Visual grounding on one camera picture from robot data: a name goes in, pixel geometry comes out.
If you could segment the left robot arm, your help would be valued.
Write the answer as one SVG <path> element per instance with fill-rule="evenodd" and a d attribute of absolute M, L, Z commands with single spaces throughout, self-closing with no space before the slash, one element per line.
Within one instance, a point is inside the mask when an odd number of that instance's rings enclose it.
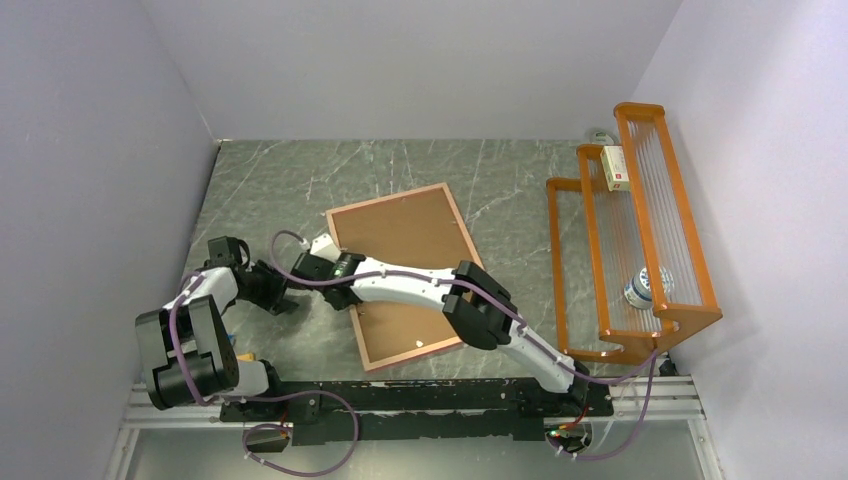
<path fill-rule="evenodd" d="M 267 361 L 238 359 L 223 315 L 239 301 L 273 316 L 297 305 L 286 297 L 287 280 L 252 260 L 244 240 L 222 236 L 207 249 L 208 259 L 186 275 L 175 299 L 135 320 L 149 399 L 166 410 L 221 396 L 246 403 L 262 420 L 275 419 L 287 396 L 276 370 Z"/>

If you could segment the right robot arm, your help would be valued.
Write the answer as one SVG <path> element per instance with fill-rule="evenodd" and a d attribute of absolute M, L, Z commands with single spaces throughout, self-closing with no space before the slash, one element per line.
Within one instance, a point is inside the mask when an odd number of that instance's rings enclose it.
<path fill-rule="evenodd" d="M 281 274 L 320 292 L 337 310 L 388 302 L 437 311 L 464 344 L 499 351 L 524 367 L 559 413 L 575 414 L 588 401 L 585 368 L 536 333 L 511 302 L 510 293 L 472 261 L 426 269 L 356 253 L 328 260 L 304 252 Z"/>

